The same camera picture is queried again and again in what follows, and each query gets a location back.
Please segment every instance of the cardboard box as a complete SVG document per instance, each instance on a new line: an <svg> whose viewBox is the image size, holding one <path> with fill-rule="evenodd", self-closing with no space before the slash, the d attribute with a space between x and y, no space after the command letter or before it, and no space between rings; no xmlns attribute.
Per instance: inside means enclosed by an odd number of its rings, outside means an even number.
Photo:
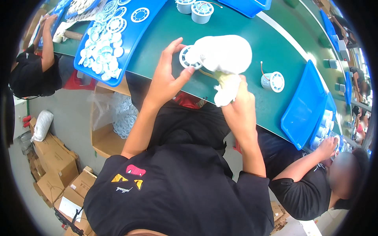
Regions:
<svg viewBox="0 0 378 236"><path fill-rule="evenodd" d="M30 120L30 130L31 133L34 134L34 127L36 125L37 119L33 117ZM42 168L45 171L48 171L47 164L44 159L44 155L51 151L51 149L57 149L58 147L62 148L65 152L67 152L68 155L72 156L75 159L76 166L78 173L81 173L81 164L80 164L80 159L79 155L77 155L75 152L69 150L64 143L58 139L55 135L52 135L50 132L47 133L45 139L42 142L34 141L33 142L33 147L35 152L37 153L38 157L41 158L40 162L42 165Z"/></svg>
<svg viewBox="0 0 378 236"><path fill-rule="evenodd" d="M82 198L78 193L76 193L72 188L66 188L63 192L63 197L67 198L68 200L70 200L71 202L75 203L76 205L78 205L79 207L83 207L83 202L84 202L84 198ZM54 206L56 209L59 210L59 206L60 206L60 203L62 201L62 197L59 198ZM67 216L66 214L64 214L62 211L60 211L63 216L65 216L68 220L72 221L72 218ZM87 220L87 216L85 215L85 212L84 212L84 209L82 210L82 215L80 217L80 222L76 221L75 222L75 225L76 227L78 227L79 229L82 229L84 230L84 233L85 234L89 234L92 232L92 228L91 226L89 225L89 222Z"/></svg>
<svg viewBox="0 0 378 236"><path fill-rule="evenodd" d="M95 178L93 175L83 171L70 185L70 187L82 198L85 198L88 190L95 183Z"/></svg>
<svg viewBox="0 0 378 236"><path fill-rule="evenodd" d="M53 148L43 158L45 159L47 168L45 171L56 172L64 187L67 187L79 175L75 159L71 155L68 155L61 147Z"/></svg>
<svg viewBox="0 0 378 236"><path fill-rule="evenodd" d="M270 202L270 205L272 206L274 221L276 221L283 215L283 212L281 211L281 208L279 207L277 202Z"/></svg>
<svg viewBox="0 0 378 236"><path fill-rule="evenodd" d="M114 91L103 88L101 86L96 86L94 94L109 94L114 93ZM98 110L95 107L96 105L92 104L91 120L90 120L90 133L91 133L91 142L95 151L108 158L112 155L119 155L122 152L123 146L125 145L126 140L122 139L118 134L114 132L113 124L110 123L100 129L92 131L92 124L94 117L98 117Z"/></svg>
<svg viewBox="0 0 378 236"><path fill-rule="evenodd" d="M60 197L64 190L64 185L60 180L59 175L53 171L47 172L37 182L37 185L50 203L54 202L58 197Z"/></svg>

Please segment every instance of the white paper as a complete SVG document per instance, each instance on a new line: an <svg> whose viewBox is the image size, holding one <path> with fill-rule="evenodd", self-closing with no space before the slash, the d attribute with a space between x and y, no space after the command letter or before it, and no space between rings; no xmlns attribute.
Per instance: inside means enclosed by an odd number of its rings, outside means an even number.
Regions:
<svg viewBox="0 0 378 236"><path fill-rule="evenodd" d="M60 202L60 206L59 206L59 211L63 212L64 214L66 214L67 216L69 216L71 218L74 218L75 214L76 214L76 209L77 209L77 211L80 211L81 207L79 207L75 203L71 202L67 198L62 197L62 201ZM81 211L77 215L77 217L76 217L77 222L80 222L80 220L81 220L80 218L81 218L82 213L83 213L83 211Z"/></svg>

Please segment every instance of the black cable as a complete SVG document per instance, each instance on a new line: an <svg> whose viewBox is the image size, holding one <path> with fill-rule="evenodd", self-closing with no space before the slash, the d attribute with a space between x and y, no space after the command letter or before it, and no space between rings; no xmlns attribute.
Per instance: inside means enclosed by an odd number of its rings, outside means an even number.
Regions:
<svg viewBox="0 0 378 236"><path fill-rule="evenodd" d="M17 97L19 99L22 99L22 100L33 100L33 99L36 99L37 97L34 97L34 98L22 98L22 97Z"/></svg>

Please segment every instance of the white cloth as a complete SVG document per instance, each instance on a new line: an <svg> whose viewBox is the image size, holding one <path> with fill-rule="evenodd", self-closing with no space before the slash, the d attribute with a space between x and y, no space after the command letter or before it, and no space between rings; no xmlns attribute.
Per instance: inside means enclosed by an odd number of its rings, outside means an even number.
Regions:
<svg viewBox="0 0 378 236"><path fill-rule="evenodd" d="M191 47L191 57L215 72L214 78L220 84L214 87L218 91L215 105L227 106L234 101L241 81L238 75L246 71L252 61L252 49L247 40L238 35L206 36Z"/></svg>

